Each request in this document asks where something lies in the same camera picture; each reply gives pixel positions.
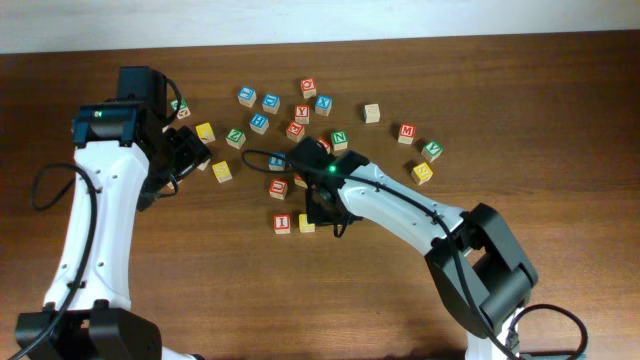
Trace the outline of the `red A block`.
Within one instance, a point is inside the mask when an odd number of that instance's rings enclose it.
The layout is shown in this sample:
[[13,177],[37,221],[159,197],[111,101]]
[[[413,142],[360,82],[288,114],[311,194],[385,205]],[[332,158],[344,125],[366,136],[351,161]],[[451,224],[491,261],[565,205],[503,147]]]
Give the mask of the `red A block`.
[[295,184],[297,186],[300,186],[300,187],[305,188],[305,189],[308,188],[308,185],[306,184],[304,179],[299,174],[295,174],[294,175],[294,182],[295,182]]

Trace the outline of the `yellow C block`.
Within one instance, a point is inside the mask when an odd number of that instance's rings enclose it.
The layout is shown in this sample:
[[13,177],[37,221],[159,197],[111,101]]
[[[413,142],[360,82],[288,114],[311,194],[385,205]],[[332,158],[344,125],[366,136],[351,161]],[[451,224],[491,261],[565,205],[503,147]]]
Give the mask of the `yellow C block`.
[[308,215],[306,213],[301,213],[299,215],[298,222],[301,233],[312,233],[316,230],[315,225],[309,222]]

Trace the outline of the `red I block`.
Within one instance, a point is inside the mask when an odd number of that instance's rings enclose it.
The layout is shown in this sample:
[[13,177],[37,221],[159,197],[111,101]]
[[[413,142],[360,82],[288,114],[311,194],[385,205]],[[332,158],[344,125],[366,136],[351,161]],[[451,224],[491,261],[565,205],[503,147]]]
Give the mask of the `red I block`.
[[291,219],[288,214],[274,216],[274,232],[276,234],[289,234],[291,232]]

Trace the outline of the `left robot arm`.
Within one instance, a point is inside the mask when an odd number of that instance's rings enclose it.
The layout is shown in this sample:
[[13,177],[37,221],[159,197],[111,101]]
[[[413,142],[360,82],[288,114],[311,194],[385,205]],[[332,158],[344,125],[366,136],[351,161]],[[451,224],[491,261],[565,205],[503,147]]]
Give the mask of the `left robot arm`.
[[179,359],[159,327],[132,313],[129,257],[135,216],[176,195],[180,182],[211,160],[189,127],[172,127],[183,99],[149,66],[124,66],[117,94],[84,105],[72,120],[74,192],[63,253],[39,312],[16,327],[21,359]]

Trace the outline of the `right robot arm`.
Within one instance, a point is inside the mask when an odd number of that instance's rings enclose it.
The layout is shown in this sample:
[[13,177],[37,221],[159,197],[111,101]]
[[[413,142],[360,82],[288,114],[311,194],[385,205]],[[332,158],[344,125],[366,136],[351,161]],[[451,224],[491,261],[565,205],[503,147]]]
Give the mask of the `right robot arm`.
[[528,303],[537,272],[492,207],[447,206],[388,177],[366,157],[329,154],[311,137],[285,157],[308,188],[309,223],[331,226],[336,237],[370,220],[415,248],[425,259],[449,314],[467,331],[469,359],[513,359],[511,321]]

